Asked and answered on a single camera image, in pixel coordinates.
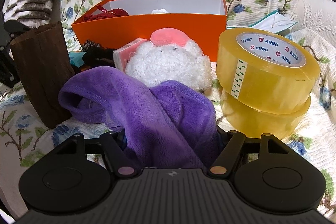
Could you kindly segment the white pink plush toy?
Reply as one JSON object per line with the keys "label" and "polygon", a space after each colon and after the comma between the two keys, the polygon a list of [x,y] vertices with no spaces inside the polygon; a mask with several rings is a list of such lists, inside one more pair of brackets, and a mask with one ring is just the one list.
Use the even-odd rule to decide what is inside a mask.
{"label": "white pink plush toy", "polygon": [[155,30],[127,62],[125,73],[148,87],[167,80],[178,81],[195,91],[212,84],[210,58],[187,34],[176,28]]}

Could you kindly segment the black pompom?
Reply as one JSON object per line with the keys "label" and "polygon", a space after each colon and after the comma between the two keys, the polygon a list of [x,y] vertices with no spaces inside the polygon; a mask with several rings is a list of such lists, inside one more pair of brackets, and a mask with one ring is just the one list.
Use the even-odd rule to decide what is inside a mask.
{"label": "black pompom", "polygon": [[113,67],[115,68],[113,59],[114,49],[110,48],[91,48],[84,51],[82,60],[84,64],[80,67],[81,71],[86,71],[96,67]]}

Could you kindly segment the grey sparkly scrunchie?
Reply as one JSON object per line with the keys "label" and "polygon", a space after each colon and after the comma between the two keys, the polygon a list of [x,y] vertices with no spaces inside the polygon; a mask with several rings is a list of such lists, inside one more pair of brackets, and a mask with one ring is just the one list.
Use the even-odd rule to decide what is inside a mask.
{"label": "grey sparkly scrunchie", "polygon": [[92,49],[100,48],[100,47],[101,47],[101,45],[99,43],[95,43],[92,40],[86,40],[86,42],[81,45],[81,51],[82,52],[88,52]]}

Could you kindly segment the teal wet wipes pack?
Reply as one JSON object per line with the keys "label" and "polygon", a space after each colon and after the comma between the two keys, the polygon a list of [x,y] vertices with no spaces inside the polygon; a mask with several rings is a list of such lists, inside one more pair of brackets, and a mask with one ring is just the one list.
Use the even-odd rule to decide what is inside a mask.
{"label": "teal wet wipes pack", "polygon": [[69,52],[70,64],[76,67],[84,65],[83,56],[85,52]]}

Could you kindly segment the upper yellow tape roll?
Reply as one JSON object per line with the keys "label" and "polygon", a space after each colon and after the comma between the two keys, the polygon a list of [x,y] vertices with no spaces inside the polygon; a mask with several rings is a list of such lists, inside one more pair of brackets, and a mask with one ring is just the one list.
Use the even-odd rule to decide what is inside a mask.
{"label": "upper yellow tape roll", "polygon": [[319,73],[311,53],[280,35],[235,28],[219,36],[219,83],[234,99],[255,110],[275,114],[299,110]]}

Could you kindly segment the brown wooden log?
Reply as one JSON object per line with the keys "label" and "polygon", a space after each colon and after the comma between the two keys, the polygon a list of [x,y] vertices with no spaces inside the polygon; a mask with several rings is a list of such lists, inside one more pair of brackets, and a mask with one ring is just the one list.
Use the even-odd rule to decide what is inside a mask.
{"label": "brown wooden log", "polygon": [[70,112],[58,101],[60,89],[75,75],[62,24],[27,31],[12,40],[10,49],[20,81],[44,125],[55,128],[69,119]]}

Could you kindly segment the orange cardboard box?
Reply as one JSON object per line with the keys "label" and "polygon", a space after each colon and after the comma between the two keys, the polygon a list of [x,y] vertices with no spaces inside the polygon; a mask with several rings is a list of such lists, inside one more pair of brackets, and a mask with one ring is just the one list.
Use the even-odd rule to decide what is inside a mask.
{"label": "orange cardboard box", "polygon": [[[84,22],[84,16],[123,9],[129,16]],[[166,9],[169,14],[152,14]],[[217,60],[219,35],[226,29],[225,0],[103,0],[73,22],[80,44],[92,40],[118,49],[136,38],[149,39],[160,28],[176,28],[193,39],[212,62]]]}

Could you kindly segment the teal edged mask packet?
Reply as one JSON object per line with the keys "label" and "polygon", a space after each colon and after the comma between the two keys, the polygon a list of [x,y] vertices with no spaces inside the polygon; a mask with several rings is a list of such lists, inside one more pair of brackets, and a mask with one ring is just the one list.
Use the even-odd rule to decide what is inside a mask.
{"label": "teal edged mask packet", "polygon": [[277,10],[274,10],[256,23],[253,23],[249,26],[227,26],[227,29],[231,30],[234,28],[254,28],[257,30],[279,34],[283,31],[291,29],[297,23],[298,21],[287,18],[286,16],[280,14]]}

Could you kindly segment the pink tissue pack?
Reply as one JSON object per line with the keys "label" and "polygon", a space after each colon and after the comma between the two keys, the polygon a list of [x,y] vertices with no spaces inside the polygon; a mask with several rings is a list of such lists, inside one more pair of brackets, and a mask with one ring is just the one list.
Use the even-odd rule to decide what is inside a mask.
{"label": "pink tissue pack", "polygon": [[143,38],[136,38],[134,41],[127,43],[117,50],[114,50],[113,61],[115,67],[125,72],[127,62],[135,54],[137,48],[144,42],[147,42],[147,40]]}

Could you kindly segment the lower yellow tape roll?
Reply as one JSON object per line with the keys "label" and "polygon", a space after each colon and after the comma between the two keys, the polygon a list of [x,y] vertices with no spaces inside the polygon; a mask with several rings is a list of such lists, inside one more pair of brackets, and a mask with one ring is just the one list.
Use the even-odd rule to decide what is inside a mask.
{"label": "lower yellow tape roll", "polygon": [[246,106],[225,91],[222,92],[220,100],[226,120],[249,138],[259,138],[264,133],[273,134],[279,139],[290,136],[309,110],[310,104],[309,98],[293,113],[272,114]]}

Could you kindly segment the yellow tape roll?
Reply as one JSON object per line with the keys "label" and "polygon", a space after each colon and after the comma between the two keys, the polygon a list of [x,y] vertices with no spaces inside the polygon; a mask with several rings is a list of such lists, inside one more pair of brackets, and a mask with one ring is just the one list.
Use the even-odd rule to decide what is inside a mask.
{"label": "yellow tape roll", "polygon": [[264,133],[273,134],[279,139],[290,136],[309,110],[310,104],[309,98],[293,113],[272,114],[246,106],[225,91],[222,92],[220,100],[226,120],[249,138],[259,138]]}
{"label": "yellow tape roll", "polygon": [[319,73],[311,53],[280,35],[235,28],[219,36],[219,83],[234,99],[255,110],[275,114],[299,110]]}

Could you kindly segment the purple plush cloth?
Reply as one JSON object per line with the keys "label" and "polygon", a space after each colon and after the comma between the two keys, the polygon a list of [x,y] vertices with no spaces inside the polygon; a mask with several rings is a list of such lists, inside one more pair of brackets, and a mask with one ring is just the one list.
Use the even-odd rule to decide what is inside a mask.
{"label": "purple plush cloth", "polygon": [[212,102],[178,81],[149,88],[97,67],[70,78],[59,103],[81,122],[123,131],[125,154],[139,168],[208,168],[222,150]]}

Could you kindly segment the red knitted plush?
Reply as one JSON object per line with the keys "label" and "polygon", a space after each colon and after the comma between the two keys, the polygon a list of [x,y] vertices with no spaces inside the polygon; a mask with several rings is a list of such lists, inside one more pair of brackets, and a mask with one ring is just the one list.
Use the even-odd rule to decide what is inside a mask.
{"label": "red knitted plush", "polygon": [[88,22],[88,21],[93,21],[93,20],[100,20],[100,19],[107,19],[107,18],[116,18],[116,17],[121,17],[121,16],[129,16],[127,11],[123,9],[112,9],[112,10],[106,10],[103,11],[101,14],[97,15],[86,15],[84,16],[83,21]]}

